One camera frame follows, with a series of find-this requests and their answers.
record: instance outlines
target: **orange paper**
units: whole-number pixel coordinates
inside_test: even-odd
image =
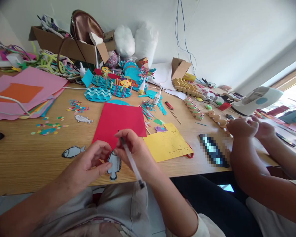
[[[21,103],[29,103],[44,87],[10,83],[10,86],[0,92],[0,96],[16,99]],[[12,100],[0,98],[0,102],[14,103]]]

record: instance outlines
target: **sleeve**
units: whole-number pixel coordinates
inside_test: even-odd
[[[226,237],[221,229],[207,216],[198,214],[198,227],[196,233],[191,237]],[[167,237],[176,237],[166,229]]]

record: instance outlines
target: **gray pants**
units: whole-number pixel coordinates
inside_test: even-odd
[[[136,236],[151,236],[147,207],[147,187],[140,189],[138,182],[106,186],[98,206],[92,204],[89,187],[46,218],[32,236],[58,236],[95,217],[114,219]]]

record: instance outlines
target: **hand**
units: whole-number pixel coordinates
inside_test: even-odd
[[[251,119],[259,124],[259,129],[255,134],[257,139],[261,140],[275,136],[275,128],[272,125],[265,122],[261,123],[260,120],[254,115],[251,115]]]
[[[252,138],[258,131],[259,124],[257,122],[248,120],[246,118],[238,118],[231,120],[227,124],[228,131],[235,137],[249,137]]]
[[[131,129],[121,130],[116,133],[115,136],[118,138],[123,137],[125,139],[143,180],[149,183],[155,172],[159,172],[160,169],[153,159],[144,140],[137,136],[137,134]],[[118,140],[116,147],[116,154],[128,165],[129,168],[132,168],[121,139]]]
[[[107,159],[111,150],[107,142],[96,141],[86,152],[78,155],[55,181],[69,191],[68,195],[76,196],[112,167],[112,163],[99,160]]]

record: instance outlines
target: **cotton ball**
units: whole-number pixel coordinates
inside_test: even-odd
[[[135,56],[139,59],[147,57],[150,68],[158,44],[159,32],[148,22],[142,22],[135,33]]]
[[[130,58],[135,52],[135,40],[129,27],[120,25],[114,33],[117,52],[123,58]]]

